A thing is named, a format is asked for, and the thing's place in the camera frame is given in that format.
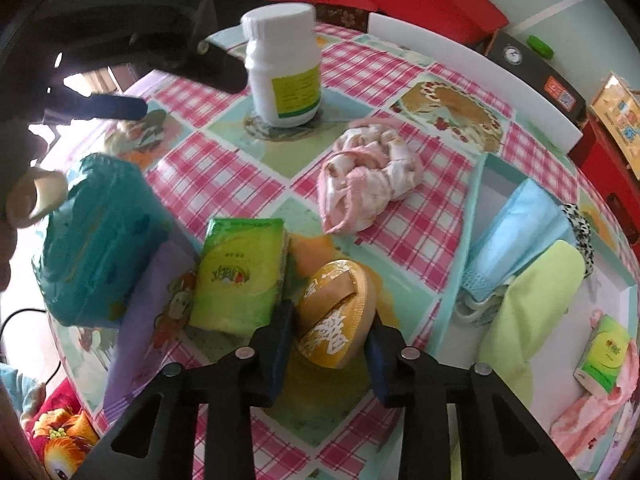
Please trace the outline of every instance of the yellow tissue box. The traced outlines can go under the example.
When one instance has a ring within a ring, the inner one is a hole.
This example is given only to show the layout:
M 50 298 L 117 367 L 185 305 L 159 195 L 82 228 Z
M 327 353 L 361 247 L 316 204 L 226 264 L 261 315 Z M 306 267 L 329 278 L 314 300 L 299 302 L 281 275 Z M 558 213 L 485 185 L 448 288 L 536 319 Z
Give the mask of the yellow tissue box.
M 211 219 L 189 324 L 251 336 L 280 301 L 288 235 L 281 219 Z

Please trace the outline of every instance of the yellow-green label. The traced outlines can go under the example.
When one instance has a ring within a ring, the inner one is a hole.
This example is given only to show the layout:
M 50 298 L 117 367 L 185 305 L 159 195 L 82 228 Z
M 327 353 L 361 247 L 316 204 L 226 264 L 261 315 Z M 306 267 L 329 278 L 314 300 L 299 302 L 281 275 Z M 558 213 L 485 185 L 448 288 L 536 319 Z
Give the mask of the yellow-green label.
M 320 102 L 320 66 L 271 80 L 276 111 L 281 119 L 306 114 Z
M 625 360 L 631 336 L 611 316 L 603 316 L 578 366 L 610 394 Z

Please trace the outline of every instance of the pink cloth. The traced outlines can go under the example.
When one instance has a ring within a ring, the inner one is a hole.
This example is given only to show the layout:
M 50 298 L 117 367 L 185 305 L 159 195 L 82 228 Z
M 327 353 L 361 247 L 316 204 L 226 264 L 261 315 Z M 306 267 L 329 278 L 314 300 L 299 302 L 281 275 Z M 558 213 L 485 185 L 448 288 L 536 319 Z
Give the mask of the pink cloth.
M 393 119 L 353 121 L 334 143 L 318 176 L 318 205 L 326 234 L 353 234 L 373 224 L 389 201 L 422 182 L 420 157 Z
M 591 317 L 594 328 L 602 312 Z M 638 384 L 638 346 L 631 340 L 626 350 L 616 387 L 607 399 L 597 399 L 584 394 L 551 425 L 551 439 L 567 460 L 573 460 L 583 452 L 592 440 L 604 434 L 616 412 L 631 398 Z

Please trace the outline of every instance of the leopard print fabric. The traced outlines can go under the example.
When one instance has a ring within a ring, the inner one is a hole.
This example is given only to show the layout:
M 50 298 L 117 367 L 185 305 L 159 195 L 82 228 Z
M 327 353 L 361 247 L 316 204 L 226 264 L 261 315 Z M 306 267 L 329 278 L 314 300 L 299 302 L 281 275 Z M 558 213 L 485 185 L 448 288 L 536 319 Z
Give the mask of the leopard print fabric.
M 560 206 L 566 215 L 571 229 L 574 231 L 577 241 L 576 249 L 584 259 L 584 277 L 588 278 L 593 272 L 593 246 L 591 245 L 591 226 L 580 214 L 578 206 L 575 204 L 564 204 Z

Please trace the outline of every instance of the white medicine bottle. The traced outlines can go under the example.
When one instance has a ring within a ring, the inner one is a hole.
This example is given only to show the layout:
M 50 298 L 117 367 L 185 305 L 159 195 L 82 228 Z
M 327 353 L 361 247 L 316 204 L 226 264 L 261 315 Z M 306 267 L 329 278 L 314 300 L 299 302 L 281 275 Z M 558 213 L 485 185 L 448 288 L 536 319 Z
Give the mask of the white medicine bottle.
M 274 4 L 242 17 L 248 40 L 244 66 L 255 110 L 271 126 L 310 120 L 320 106 L 320 48 L 309 4 Z

